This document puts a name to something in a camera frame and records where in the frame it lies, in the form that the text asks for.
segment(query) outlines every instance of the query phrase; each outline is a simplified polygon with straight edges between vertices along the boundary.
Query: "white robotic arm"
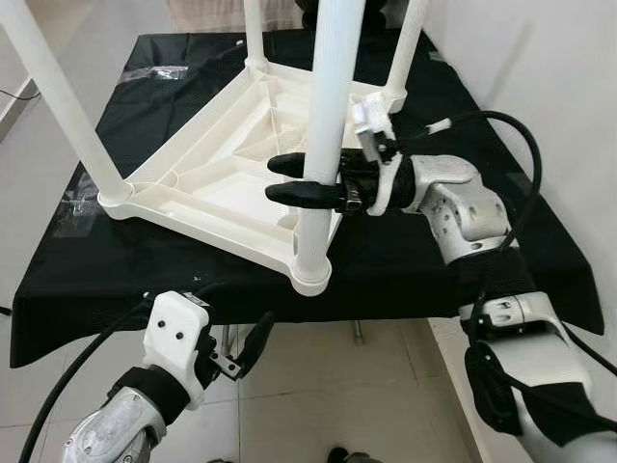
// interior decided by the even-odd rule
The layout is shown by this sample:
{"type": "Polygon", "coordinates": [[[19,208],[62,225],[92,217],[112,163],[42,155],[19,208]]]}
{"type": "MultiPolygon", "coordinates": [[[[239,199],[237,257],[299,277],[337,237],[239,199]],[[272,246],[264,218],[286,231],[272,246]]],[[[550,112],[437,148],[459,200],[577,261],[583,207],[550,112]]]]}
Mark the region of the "white robotic arm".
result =
{"type": "Polygon", "coordinates": [[[267,313],[247,336],[237,359],[216,350],[209,334],[209,306],[191,293],[159,294],[144,339],[143,368],[132,368],[109,400],[73,430],[65,463],[146,463],[167,426],[186,408],[195,410],[220,372],[244,377],[263,352],[274,316],[267,313]]]}
{"type": "MultiPolygon", "coordinates": [[[[475,299],[468,291],[469,282],[482,282],[484,272],[493,272],[490,295],[477,320],[478,344],[469,348],[466,367],[473,389],[476,408],[493,429],[515,435],[534,461],[540,463],[604,463],[617,461],[617,436],[603,432],[594,422],[572,416],[548,405],[535,395],[526,394],[493,375],[492,368],[536,392],[574,405],[581,414],[595,415],[588,397],[591,379],[580,362],[575,348],[556,316],[550,299],[536,290],[518,244],[502,256],[498,248],[511,230],[499,197],[486,189],[480,175],[451,182],[450,175],[440,175],[441,165],[460,166],[450,156],[429,158],[412,156],[416,184],[430,181],[430,186],[408,211],[426,216],[443,255],[457,280],[457,297],[462,302],[475,299]],[[495,260],[494,265],[487,262],[495,260]]],[[[473,304],[460,308],[461,321],[467,329],[473,304]]]]}

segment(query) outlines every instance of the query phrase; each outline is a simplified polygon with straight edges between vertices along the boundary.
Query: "cable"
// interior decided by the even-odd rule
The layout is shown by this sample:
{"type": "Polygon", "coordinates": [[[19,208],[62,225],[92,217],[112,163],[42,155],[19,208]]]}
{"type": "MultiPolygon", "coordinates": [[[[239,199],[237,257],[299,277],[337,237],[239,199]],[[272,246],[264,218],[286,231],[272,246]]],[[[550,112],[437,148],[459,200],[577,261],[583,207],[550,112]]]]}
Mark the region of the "cable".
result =
{"type": "Polygon", "coordinates": [[[587,354],[589,357],[591,357],[596,362],[598,362],[600,365],[602,365],[604,368],[606,368],[608,371],[610,371],[613,375],[617,376],[617,367],[611,364],[607,359],[605,359],[602,355],[600,355],[594,349],[592,349],[587,344],[585,344],[583,340],[579,338],[577,335],[575,335],[573,331],[570,328],[568,328],[566,325],[563,325],[563,328],[566,330],[566,333],[568,333],[568,336],[570,337],[572,342],[576,344],[580,348],[580,350],[582,350],[585,354],[587,354]]]}
{"type": "Polygon", "coordinates": [[[90,358],[91,355],[102,345],[110,336],[112,336],[115,332],[117,332],[122,325],[124,325],[127,321],[133,318],[139,311],[143,309],[150,309],[152,307],[152,301],[148,296],[145,296],[145,299],[133,307],[128,313],[119,318],[116,322],[114,322],[111,326],[107,327],[104,331],[102,331],[89,345],[86,347],[81,354],[70,364],[67,368],[67,371],[63,373],[60,377],[54,388],[51,390],[47,399],[43,403],[42,407],[35,418],[35,422],[32,423],[32,427],[30,428],[30,432],[28,433],[28,437],[26,438],[26,442],[21,451],[21,456],[19,457],[18,463],[29,463],[30,458],[32,457],[32,452],[35,448],[37,440],[40,435],[40,431],[45,424],[45,420],[49,416],[51,409],[54,404],[58,400],[58,397],[62,393],[62,391],[67,386],[68,382],[72,379],[75,373],[81,368],[84,363],[90,358]]]}
{"type": "Polygon", "coordinates": [[[11,98],[18,99],[19,101],[30,101],[31,99],[36,99],[36,98],[38,98],[40,96],[40,92],[37,92],[37,94],[34,95],[34,96],[26,96],[26,97],[24,97],[24,96],[17,96],[17,95],[10,94],[9,92],[4,91],[4,90],[0,90],[0,94],[4,94],[6,96],[10,96],[11,98]]]}
{"type": "Polygon", "coordinates": [[[222,282],[214,282],[214,283],[210,283],[208,285],[202,286],[200,287],[197,291],[195,291],[193,294],[195,295],[195,297],[198,297],[200,299],[202,299],[204,296],[207,296],[209,294],[212,293],[212,290],[214,288],[217,287],[222,287],[225,286],[225,283],[222,282]]]}

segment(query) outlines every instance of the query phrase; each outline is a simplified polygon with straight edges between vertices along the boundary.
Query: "black cloth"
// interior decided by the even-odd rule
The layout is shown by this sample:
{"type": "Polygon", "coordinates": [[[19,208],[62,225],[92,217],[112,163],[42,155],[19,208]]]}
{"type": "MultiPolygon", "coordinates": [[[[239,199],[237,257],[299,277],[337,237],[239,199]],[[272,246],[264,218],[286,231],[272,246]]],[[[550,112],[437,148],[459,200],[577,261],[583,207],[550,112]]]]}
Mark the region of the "black cloth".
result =
{"type": "MultiPolygon", "coordinates": [[[[386,82],[398,31],[363,35],[356,79],[386,82]]],[[[145,78],[119,84],[98,134],[123,176],[133,172],[244,66],[243,34],[139,37],[125,70],[188,66],[181,80],[145,78]]],[[[309,69],[314,34],[264,35],[273,62],[309,69]]],[[[420,142],[424,124],[477,109],[456,72],[420,38],[407,83],[409,97],[393,118],[403,151],[453,154],[480,170],[510,214],[520,210],[527,177],[487,123],[468,123],[420,142]]],[[[99,332],[144,291],[207,286],[215,323],[256,322],[266,311],[279,321],[447,316],[457,314],[452,282],[422,216],[391,212],[346,218],[329,257],[326,291],[297,294],[284,275],[141,219],[114,221],[95,204],[79,166],[14,300],[11,365],[19,367],[80,337],[99,332]]],[[[520,237],[537,286],[559,316],[601,333],[602,313],[590,266],[558,219],[540,201],[520,237]]],[[[143,328],[136,321],[130,329],[143,328]]]]}

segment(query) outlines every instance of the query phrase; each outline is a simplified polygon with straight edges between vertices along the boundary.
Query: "table leg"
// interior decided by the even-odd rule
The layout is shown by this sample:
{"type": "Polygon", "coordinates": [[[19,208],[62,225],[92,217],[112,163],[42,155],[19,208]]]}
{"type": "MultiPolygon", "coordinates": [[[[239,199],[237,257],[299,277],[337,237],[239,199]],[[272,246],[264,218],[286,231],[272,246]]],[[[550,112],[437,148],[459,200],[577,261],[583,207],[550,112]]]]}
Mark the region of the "table leg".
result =
{"type": "Polygon", "coordinates": [[[226,357],[231,351],[231,345],[229,343],[229,328],[231,325],[223,325],[223,333],[221,335],[221,355],[226,357]]]}
{"type": "Polygon", "coordinates": [[[364,335],[362,334],[362,325],[359,320],[354,320],[351,322],[354,328],[354,341],[356,345],[364,344],[364,335]]]}

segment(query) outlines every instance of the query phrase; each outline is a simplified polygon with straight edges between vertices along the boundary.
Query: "white floor tile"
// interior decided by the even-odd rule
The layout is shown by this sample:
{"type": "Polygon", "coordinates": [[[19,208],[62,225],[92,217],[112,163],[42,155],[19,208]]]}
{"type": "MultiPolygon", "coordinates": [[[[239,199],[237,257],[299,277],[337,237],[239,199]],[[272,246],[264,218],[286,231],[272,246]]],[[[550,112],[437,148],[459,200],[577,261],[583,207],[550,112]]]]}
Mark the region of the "white floor tile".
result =
{"type": "Polygon", "coordinates": [[[28,0],[49,46],[58,54],[94,6],[94,0],[28,0]]]}
{"type": "Polygon", "coordinates": [[[395,322],[362,323],[364,345],[355,345],[350,322],[277,324],[241,397],[383,384],[413,378],[395,322]]]}
{"type": "MultiPolygon", "coordinates": [[[[220,327],[213,334],[220,337],[220,327]]],[[[94,337],[73,342],[68,346],[67,366],[94,337]]],[[[116,333],[77,372],[63,392],[54,421],[79,420],[96,410],[107,397],[107,392],[126,371],[140,367],[144,358],[144,331],[116,333]]],[[[238,385],[221,375],[205,393],[205,402],[236,400],[238,385]]]]}
{"type": "Polygon", "coordinates": [[[419,383],[430,407],[427,418],[437,433],[443,461],[471,462],[467,444],[473,445],[473,442],[466,442],[466,439],[473,438],[469,435],[469,431],[463,432],[459,427],[469,425],[449,377],[447,374],[431,376],[421,378],[419,383]]]}
{"type": "Polygon", "coordinates": [[[67,351],[17,369],[9,368],[11,319],[0,316],[0,426],[32,424],[40,406],[62,373],[67,351]]]}
{"type": "Polygon", "coordinates": [[[442,354],[426,319],[401,320],[398,326],[417,378],[447,374],[442,354]]]}
{"type": "Polygon", "coordinates": [[[58,463],[62,461],[65,442],[79,422],[79,420],[72,422],[53,422],[49,425],[45,445],[42,448],[40,456],[40,463],[58,463]]]}
{"type": "MultiPolygon", "coordinates": [[[[28,432],[30,432],[30,426],[0,428],[0,456],[3,462],[13,463],[19,459],[23,445],[26,442],[26,437],[28,437],[28,432]]],[[[37,440],[37,445],[32,452],[32,462],[37,462],[40,459],[42,444],[46,433],[47,424],[45,425],[41,436],[37,440]]]]}
{"type": "MultiPolygon", "coordinates": [[[[64,442],[79,420],[49,426],[40,463],[58,463],[64,442]]],[[[238,402],[203,405],[185,411],[168,428],[168,435],[152,451],[151,463],[205,463],[216,458],[239,462],[238,402]]]]}
{"type": "Polygon", "coordinates": [[[343,446],[386,463],[466,462],[440,449],[443,431],[427,420],[427,395],[410,380],[240,400],[242,461],[325,462],[343,446]]]}

